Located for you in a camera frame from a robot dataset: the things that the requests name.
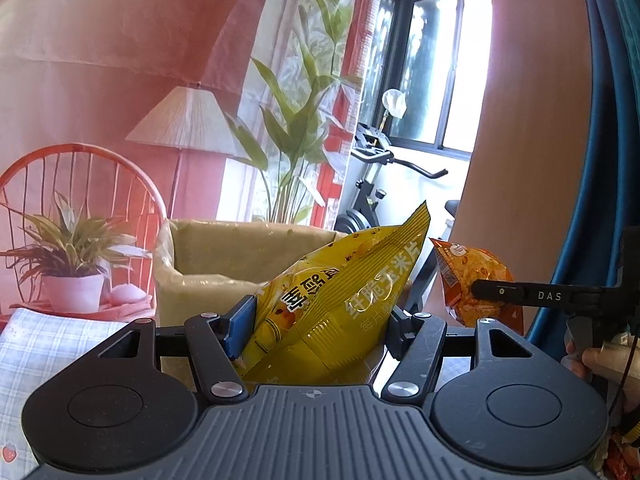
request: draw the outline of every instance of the white flower pot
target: white flower pot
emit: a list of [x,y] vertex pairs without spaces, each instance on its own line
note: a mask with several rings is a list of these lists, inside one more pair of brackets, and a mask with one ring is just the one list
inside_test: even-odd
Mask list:
[[103,283],[102,274],[92,274],[82,278],[42,277],[42,285],[54,312],[75,314],[98,312]]

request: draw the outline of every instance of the cable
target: cable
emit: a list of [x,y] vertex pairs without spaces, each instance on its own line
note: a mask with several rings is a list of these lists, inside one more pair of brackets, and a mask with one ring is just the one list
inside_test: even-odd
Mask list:
[[638,346],[638,329],[636,329],[636,335],[634,336],[634,341],[631,343],[631,352],[629,352],[629,359],[626,360],[625,372],[622,374],[622,380],[620,381],[620,385],[616,390],[616,395],[613,397],[613,402],[609,407],[609,415],[613,413],[613,410],[615,409],[616,404],[618,403],[618,400],[622,395],[622,390],[625,387],[626,377],[629,375],[629,370],[631,369],[631,363],[634,360],[634,354],[636,353],[637,346]]

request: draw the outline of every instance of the window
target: window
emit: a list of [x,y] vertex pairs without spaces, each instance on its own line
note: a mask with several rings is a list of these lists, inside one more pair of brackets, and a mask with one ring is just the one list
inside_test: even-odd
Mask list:
[[383,91],[399,88],[406,93],[407,110],[402,119],[387,120],[391,142],[468,158],[486,83],[492,0],[388,1],[391,6],[383,0],[378,17],[381,23],[382,13],[389,12],[387,28],[379,32],[376,24],[372,39],[376,48],[359,121],[379,124]]
[[360,101],[360,115],[358,118],[360,122],[366,124],[371,124],[376,112],[376,104],[379,100],[378,96],[380,95],[380,85],[382,85],[395,8],[396,0],[380,1],[376,27],[371,40],[369,64],[362,87],[362,100]]

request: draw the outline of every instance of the black plastic base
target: black plastic base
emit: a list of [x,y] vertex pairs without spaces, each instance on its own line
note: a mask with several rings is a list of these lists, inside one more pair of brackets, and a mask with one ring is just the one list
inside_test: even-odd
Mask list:
[[[28,477],[45,478],[78,477],[50,466]],[[422,410],[383,402],[368,386],[260,386],[241,404],[209,408],[184,445],[164,458],[101,478],[499,480],[513,474],[463,460],[437,439]],[[578,466],[535,478],[594,477]]]
[[[47,381],[22,414],[47,464],[30,478],[590,478],[582,466],[607,429],[600,396],[496,320],[447,331],[396,307],[386,346],[401,361],[381,398],[266,384],[249,396],[228,356],[254,313],[247,297],[184,328],[138,320]],[[156,369],[161,355],[190,358],[197,394]],[[452,356],[472,369],[434,393]]]

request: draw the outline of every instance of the lampshade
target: lampshade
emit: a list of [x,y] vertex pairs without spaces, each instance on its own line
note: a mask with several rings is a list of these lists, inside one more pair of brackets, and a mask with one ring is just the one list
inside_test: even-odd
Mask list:
[[246,156],[229,129],[215,95],[177,86],[127,136],[142,144]]
[[382,94],[382,105],[393,117],[402,119],[406,112],[406,95],[396,88],[390,88]]

